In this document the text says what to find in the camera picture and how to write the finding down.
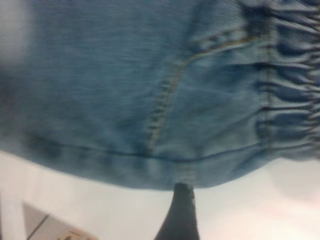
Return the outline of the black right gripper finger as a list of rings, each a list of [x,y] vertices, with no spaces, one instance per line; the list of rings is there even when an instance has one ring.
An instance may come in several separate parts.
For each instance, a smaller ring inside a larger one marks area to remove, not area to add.
[[[177,183],[168,213],[156,240],[199,240],[194,190],[184,183]]]

